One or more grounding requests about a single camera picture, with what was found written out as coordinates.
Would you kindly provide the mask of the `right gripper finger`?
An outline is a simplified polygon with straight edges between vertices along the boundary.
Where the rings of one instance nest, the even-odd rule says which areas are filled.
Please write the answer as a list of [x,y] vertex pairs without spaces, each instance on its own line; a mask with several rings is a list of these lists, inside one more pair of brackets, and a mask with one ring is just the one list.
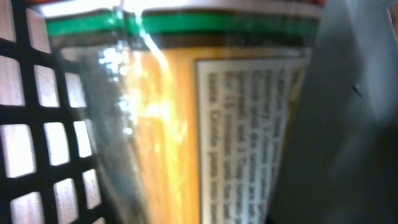
[[397,222],[396,1],[326,3],[269,216]]

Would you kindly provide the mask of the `orange pasta package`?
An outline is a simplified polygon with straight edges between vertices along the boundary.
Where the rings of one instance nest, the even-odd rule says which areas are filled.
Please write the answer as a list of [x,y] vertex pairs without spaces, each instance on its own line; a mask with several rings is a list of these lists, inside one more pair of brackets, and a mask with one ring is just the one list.
[[33,1],[123,223],[266,223],[325,1]]

